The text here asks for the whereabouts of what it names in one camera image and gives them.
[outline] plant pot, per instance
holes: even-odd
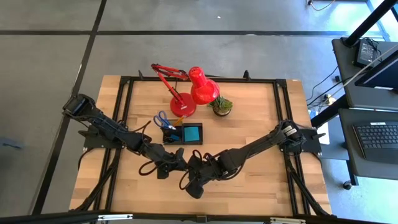
[[[227,115],[229,115],[229,113],[231,112],[231,110],[232,110],[232,109],[230,109],[227,113],[221,114],[221,113],[219,113],[217,110],[215,110],[215,109],[213,108],[213,112],[214,112],[214,114],[217,115],[217,116],[227,116]]]

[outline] lamp base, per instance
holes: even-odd
[[[182,101],[184,101],[185,106],[182,108],[180,102],[178,102],[175,98],[172,98],[170,102],[170,109],[172,110],[175,116],[179,118],[182,116],[191,116],[197,109],[197,104],[193,101],[191,94],[189,93],[180,93]]]

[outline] keyboard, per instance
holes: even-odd
[[[365,159],[398,164],[398,122],[372,122],[353,125]]]

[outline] computer monitor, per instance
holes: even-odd
[[[398,50],[355,82],[357,86],[398,90]]]

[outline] lamp shade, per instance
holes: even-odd
[[[191,95],[196,104],[211,103],[220,95],[220,88],[217,83],[207,79],[200,67],[192,67],[188,76],[192,82]]]

